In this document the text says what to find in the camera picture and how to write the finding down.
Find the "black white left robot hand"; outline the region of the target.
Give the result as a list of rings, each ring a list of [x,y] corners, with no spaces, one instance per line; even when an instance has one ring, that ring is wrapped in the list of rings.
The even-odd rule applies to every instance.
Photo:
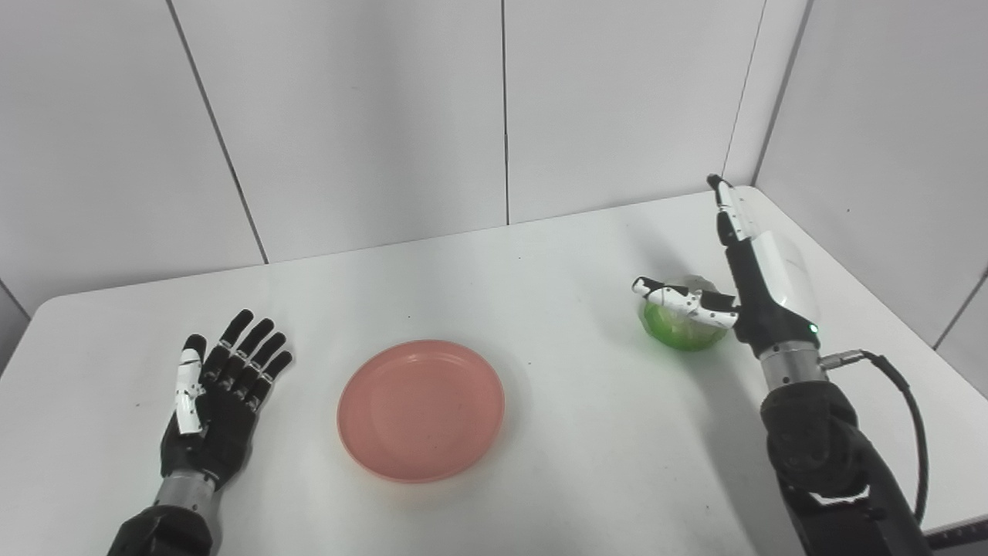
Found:
[[[190,335],[160,441],[160,475],[194,472],[222,489],[245,465],[262,405],[292,362],[274,320],[257,320],[248,309],[230,320],[215,344]]]

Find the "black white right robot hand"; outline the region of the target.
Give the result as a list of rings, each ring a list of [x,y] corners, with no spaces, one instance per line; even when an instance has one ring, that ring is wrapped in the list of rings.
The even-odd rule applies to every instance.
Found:
[[[736,296],[645,276],[633,281],[632,291],[647,303],[689,320],[735,331],[758,357],[790,342],[819,348],[819,310],[800,250],[786,237],[759,229],[726,179],[709,174],[706,183],[714,193],[716,233]]]

